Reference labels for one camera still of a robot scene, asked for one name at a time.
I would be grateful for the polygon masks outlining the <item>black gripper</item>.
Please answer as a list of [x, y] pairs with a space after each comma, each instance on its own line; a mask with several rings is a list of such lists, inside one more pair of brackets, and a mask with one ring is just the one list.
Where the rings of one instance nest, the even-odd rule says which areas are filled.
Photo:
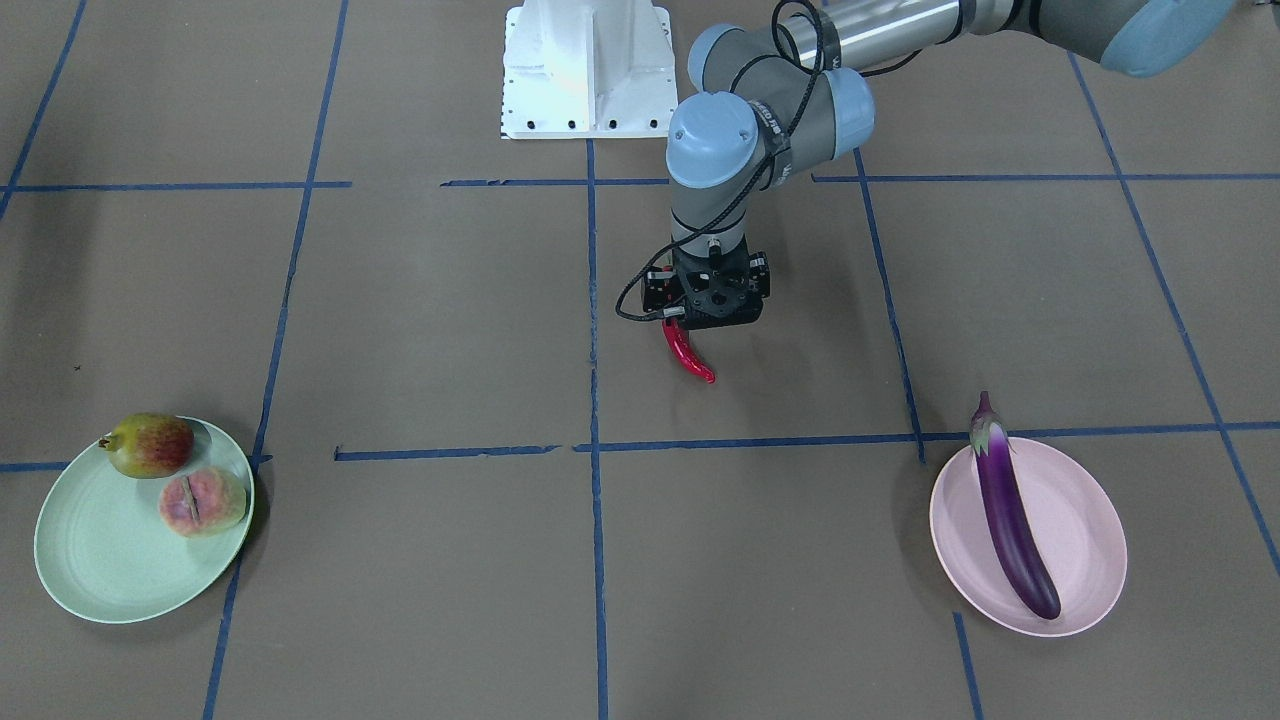
[[686, 331], [754, 323], [771, 293], [764, 252], [741, 242], [728, 252], [700, 258], [676, 249], [671, 266], [649, 266], [643, 310], [675, 319]]

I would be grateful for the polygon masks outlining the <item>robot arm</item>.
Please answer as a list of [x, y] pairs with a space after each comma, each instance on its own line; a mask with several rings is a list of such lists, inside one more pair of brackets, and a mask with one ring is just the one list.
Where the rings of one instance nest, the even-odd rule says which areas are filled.
[[666, 142], [671, 241], [634, 277], [635, 322], [685, 331], [748, 324], [771, 292], [746, 241], [748, 199], [864, 145], [876, 124], [872, 76], [966, 35], [1006, 29], [1107, 70], [1160, 74], [1222, 23], [1228, 1], [800, 1], [748, 31], [721, 24], [695, 40], [695, 88]]

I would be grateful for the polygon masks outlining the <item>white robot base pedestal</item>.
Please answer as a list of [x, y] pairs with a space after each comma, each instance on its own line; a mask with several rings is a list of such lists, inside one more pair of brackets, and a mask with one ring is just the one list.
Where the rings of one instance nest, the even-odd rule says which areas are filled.
[[525, 1], [503, 28], [503, 138], [666, 137], [678, 95], [664, 8]]

